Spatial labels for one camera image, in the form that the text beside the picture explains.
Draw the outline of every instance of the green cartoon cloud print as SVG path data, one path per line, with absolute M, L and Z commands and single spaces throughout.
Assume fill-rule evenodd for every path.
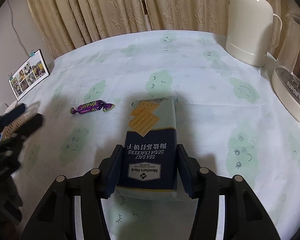
M 160 39 L 165 53 L 177 53 L 178 49 L 184 47 L 184 43 L 177 42 L 175 33 L 166 32 L 166 35 Z
M 102 80 L 101 82 L 98 82 L 93 85 L 93 87 L 90 88 L 89 92 L 86 93 L 86 95 L 83 98 L 84 103 L 92 102 L 95 100 L 98 100 L 106 88 L 106 81 Z
M 230 176 L 242 175 L 252 188 L 259 170 L 258 149 L 253 133 L 249 125 L 234 129 L 228 141 L 229 152 L 226 157 Z
M 108 209 L 109 231 L 121 240 L 155 239 L 151 226 L 152 201 L 129 198 L 119 194 L 111 196 L 114 204 Z
M 59 160 L 65 167 L 72 163 L 81 153 L 87 141 L 89 130 L 87 128 L 74 128 L 61 145 Z
M 29 172 L 34 167 L 34 165 L 38 159 L 38 154 L 40 152 L 40 148 L 41 148 L 41 146 L 39 144 L 34 144 L 29 148 L 29 150 L 26 151 L 26 155 L 24 158 L 24 168 L 25 168 L 26 174 L 29 174 Z
M 203 53 L 203 56 L 208 61 L 219 61 L 220 60 L 220 53 L 214 50 L 208 50 Z
M 292 135 L 292 133 L 289 134 L 288 142 L 292 159 L 297 163 L 298 169 L 300 171 L 300 143 Z
M 63 84 L 59 85 L 53 92 L 51 100 L 56 100 L 60 96 L 63 89 Z
M 250 103 L 255 103 L 260 98 L 258 92 L 248 83 L 230 78 L 230 84 L 234 86 L 233 93 L 237 98 L 245 99 Z
M 122 49 L 121 52 L 126 56 L 126 57 L 133 57 L 137 54 L 138 49 L 134 44 L 129 45 L 125 49 Z
M 152 97 L 168 95 L 172 85 L 172 76 L 166 70 L 152 73 L 146 83 L 146 90 Z
M 109 55 L 110 55 L 110 53 L 100 54 L 100 52 L 98 52 L 98 53 L 94 54 L 91 58 L 89 58 L 87 60 L 87 63 L 94 62 L 94 61 L 103 63 L 108 58 Z
M 282 214 L 287 204 L 286 201 L 286 194 L 279 195 L 276 206 L 269 211 L 269 216 L 275 225 L 278 225 L 282 221 Z

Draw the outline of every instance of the cracker image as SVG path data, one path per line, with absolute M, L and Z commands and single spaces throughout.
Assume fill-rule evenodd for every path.
M 153 112 L 157 107 L 159 107 L 159 104 L 150 102 L 150 101 L 141 101 L 138 106 L 131 111 L 132 116 L 137 116 L 143 109 L 146 109 L 149 112 Z
M 129 126 L 144 137 L 159 120 L 159 117 L 147 109 L 142 109 L 140 113 L 129 122 Z

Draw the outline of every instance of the kettle base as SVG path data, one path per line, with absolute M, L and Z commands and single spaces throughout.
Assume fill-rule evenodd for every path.
M 226 51 L 234 58 L 255 67 L 263 67 L 266 64 L 266 54 L 264 56 L 256 56 L 239 47 L 231 44 L 226 40 Z

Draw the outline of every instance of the screw head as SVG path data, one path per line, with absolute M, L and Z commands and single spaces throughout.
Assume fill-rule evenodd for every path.
M 208 173 L 209 173 L 209 170 L 208 170 L 207 168 L 205 168 L 205 167 L 200 168 L 199 171 L 200 171 L 200 173 L 202 173 L 202 174 L 208 174 Z
M 235 176 L 234 176 L 234 179 L 235 179 L 237 182 L 243 181 L 243 177 L 241 177 L 240 175 L 235 175 Z
M 94 168 L 94 169 L 92 169 L 92 170 L 90 171 L 90 173 L 91 173 L 92 175 L 97 175 L 97 174 L 100 173 L 100 170 L 99 170 L 98 168 Z
M 64 180 L 65 180 L 65 176 L 62 176 L 62 175 L 60 175 L 56 178 L 57 182 L 63 182 Z

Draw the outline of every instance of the electrical cord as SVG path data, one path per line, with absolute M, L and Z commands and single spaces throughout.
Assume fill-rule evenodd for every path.
M 22 44 L 21 39 L 20 39 L 20 37 L 19 37 L 19 34 L 18 34 L 17 30 L 15 29 L 15 27 L 14 27 L 14 25 L 13 25 L 13 11 L 12 11 L 11 5 L 10 5 L 10 3 L 9 3 L 9 0 L 8 0 L 8 5 L 9 5 L 9 8 L 10 8 L 10 12 L 11 12 L 11 25 L 12 25 L 12 28 L 13 28 L 13 30 L 14 30 L 14 33 L 16 34 L 16 37 L 17 37 L 17 40 L 18 40 L 19 44 L 20 44 L 21 47 L 23 48 L 23 51 L 25 52 L 27 58 L 29 58 L 29 55 L 28 55 L 28 53 L 27 53 L 27 50 L 26 50 L 25 46 Z
M 54 54 L 54 53 L 52 52 L 52 49 L 50 48 L 49 44 L 45 41 L 45 39 L 44 39 L 43 36 L 42 36 L 42 39 L 43 39 L 44 43 L 47 44 L 47 46 L 49 47 L 50 52 L 53 54 L 53 56 L 55 56 L 55 59 L 58 58 L 58 57 L 56 56 L 56 54 Z

